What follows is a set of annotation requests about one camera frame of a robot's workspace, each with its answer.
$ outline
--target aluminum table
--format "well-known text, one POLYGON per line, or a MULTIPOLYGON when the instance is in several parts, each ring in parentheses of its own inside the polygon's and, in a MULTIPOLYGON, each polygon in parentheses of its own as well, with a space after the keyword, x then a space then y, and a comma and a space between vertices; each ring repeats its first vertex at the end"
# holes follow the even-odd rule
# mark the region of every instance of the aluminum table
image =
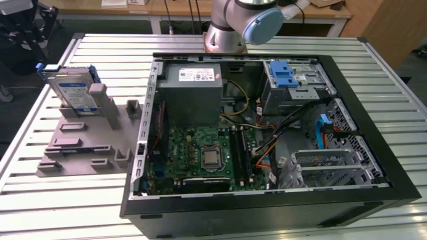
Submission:
MULTIPOLYGON (((427 109, 368 43, 356 38, 276 37, 250 53, 331 55, 423 198, 346 227, 198 239, 426 239, 427 109)), ((144 101, 154 52, 198 52, 199 35, 76 34, 59 64, 92 63, 118 104, 144 101)), ((36 167, 62 116, 44 87, 0 161, 2 240, 118 239, 143 234, 119 218, 126 174, 39 178, 36 167)))

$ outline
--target hard drive label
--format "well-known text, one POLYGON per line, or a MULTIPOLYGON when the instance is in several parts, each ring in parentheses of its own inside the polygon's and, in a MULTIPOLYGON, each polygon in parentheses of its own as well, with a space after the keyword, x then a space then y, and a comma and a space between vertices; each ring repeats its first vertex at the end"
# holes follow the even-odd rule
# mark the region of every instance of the hard drive label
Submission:
POLYGON ((62 93, 72 108, 80 115, 92 115, 98 106, 92 96, 88 94, 87 84, 83 82, 60 83, 62 93))

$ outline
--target motherboard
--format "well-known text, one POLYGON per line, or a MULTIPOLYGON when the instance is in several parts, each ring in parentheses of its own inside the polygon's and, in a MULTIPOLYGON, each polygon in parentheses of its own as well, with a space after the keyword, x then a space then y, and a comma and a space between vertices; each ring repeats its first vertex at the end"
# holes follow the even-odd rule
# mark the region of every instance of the motherboard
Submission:
POLYGON ((266 189, 264 173, 250 157, 256 145, 252 128, 172 128, 167 161, 151 164, 152 194, 266 189))

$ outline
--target ram slot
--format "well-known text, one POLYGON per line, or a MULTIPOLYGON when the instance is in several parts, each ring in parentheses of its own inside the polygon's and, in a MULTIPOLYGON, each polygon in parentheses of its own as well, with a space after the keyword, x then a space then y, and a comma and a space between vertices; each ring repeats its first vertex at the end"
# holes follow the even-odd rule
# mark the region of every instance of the ram slot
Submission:
POLYGON ((240 161, 243 162, 243 166, 246 168, 246 180, 251 183, 254 182, 254 173, 252 173, 252 166, 251 166, 251 156, 250 150, 247 146, 247 138, 246 138, 246 131, 240 129, 239 133, 239 146, 240 146, 240 161))
POLYGON ((239 147, 239 130, 230 128, 230 151, 231 151, 231 161, 234 169, 234 180, 238 186, 244 186, 244 168, 240 161, 240 147, 239 147))

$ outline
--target open computer tower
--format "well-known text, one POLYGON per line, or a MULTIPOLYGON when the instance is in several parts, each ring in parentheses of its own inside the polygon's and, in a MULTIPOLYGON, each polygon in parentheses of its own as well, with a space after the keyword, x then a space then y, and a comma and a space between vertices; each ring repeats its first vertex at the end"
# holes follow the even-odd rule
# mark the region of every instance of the open computer tower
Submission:
POLYGON ((156 53, 120 217, 151 238, 344 226, 421 194, 323 55, 156 53))

